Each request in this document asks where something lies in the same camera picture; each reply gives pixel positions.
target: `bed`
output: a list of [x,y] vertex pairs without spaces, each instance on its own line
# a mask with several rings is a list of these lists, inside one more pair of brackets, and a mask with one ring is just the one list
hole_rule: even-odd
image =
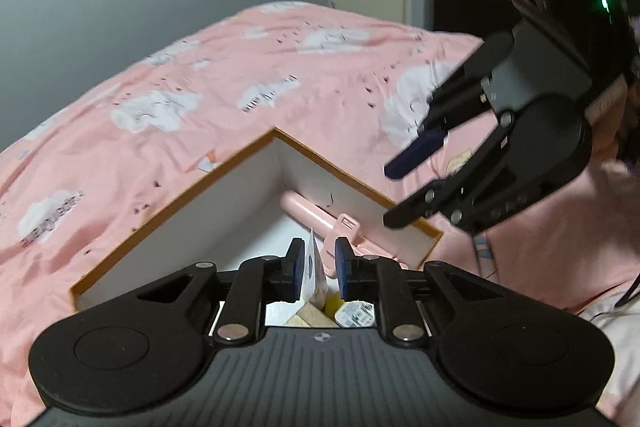
[[[74,312],[68,288],[270,128],[394,201],[463,162],[493,115],[450,134],[402,182],[382,171],[416,136],[429,93],[478,44],[306,3],[265,4],[140,60],[5,149],[0,425],[25,425],[43,407],[27,353]],[[639,198],[637,179],[619,164],[594,164],[488,234],[498,280],[574,312],[624,291],[640,270]],[[431,258],[479,273],[471,238],[432,220],[446,233]],[[583,233],[583,223],[603,226]]]

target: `round pad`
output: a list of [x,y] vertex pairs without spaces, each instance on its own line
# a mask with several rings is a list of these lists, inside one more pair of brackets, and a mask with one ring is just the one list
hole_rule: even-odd
[[593,404],[613,370],[607,337],[566,312],[520,299],[469,302],[439,344],[446,373],[507,412],[562,414]]
[[48,407],[113,415],[157,404],[196,377],[204,341],[170,306],[108,301],[47,328],[29,367]]
[[76,357],[94,369],[112,371],[136,363],[148,349],[149,341],[139,331],[110,326],[80,337],[76,343]]

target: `cardboard box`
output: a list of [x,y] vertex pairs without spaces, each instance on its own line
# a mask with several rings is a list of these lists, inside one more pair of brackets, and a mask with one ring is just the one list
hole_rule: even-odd
[[[280,208],[287,189],[334,217],[353,216],[362,235],[412,269],[442,235],[425,220],[404,230],[385,229],[382,216],[393,206],[390,200],[273,129],[188,188],[79,280],[71,288],[76,309],[198,261],[225,271],[252,257],[283,257],[293,237],[309,237],[308,229]],[[299,307],[280,310],[276,321]]]

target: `cable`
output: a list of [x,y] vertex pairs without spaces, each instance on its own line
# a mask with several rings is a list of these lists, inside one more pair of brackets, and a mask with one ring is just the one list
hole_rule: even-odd
[[618,302],[613,305],[613,307],[620,308],[620,306],[624,306],[628,302],[631,302],[632,300],[638,298],[640,296],[640,292],[638,292],[636,295],[633,295],[636,288],[638,288],[638,285],[640,285],[640,273],[638,274],[638,277],[636,277],[636,280],[631,283],[631,286],[626,291],[626,293],[620,298]]
[[[591,317],[588,322],[590,322],[591,324],[593,324],[593,321],[595,319],[597,319],[598,317],[602,317],[603,315],[605,315],[607,318],[609,319],[613,319],[615,317],[631,317],[631,316],[637,316],[639,315],[638,313],[635,312],[627,312],[625,310],[616,310],[616,309],[612,309],[609,310],[608,312],[600,312],[600,313],[596,313],[595,315],[593,315],[593,317]],[[600,329],[604,329],[607,324],[602,324],[601,326],[598,326]]]

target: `metal screw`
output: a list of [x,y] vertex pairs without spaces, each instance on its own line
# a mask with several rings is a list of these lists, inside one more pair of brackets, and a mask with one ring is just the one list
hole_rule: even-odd
[[462,220],[462,210],[454,210],[451,213],[451,224],[457,225]]
[[393,331],[394,337],[401,341],[416,341],[424,335],[424,330],[415,324],[402,324],[396,326]]
[[225,324],[218,328],[218,336],[226,341],[239,341],[249,334],[249,328],[242,324]]
[[500,125],[503,127],[510,126],[512,121],[513,121],[513,116],[509,111],[505,111],[500,117]]

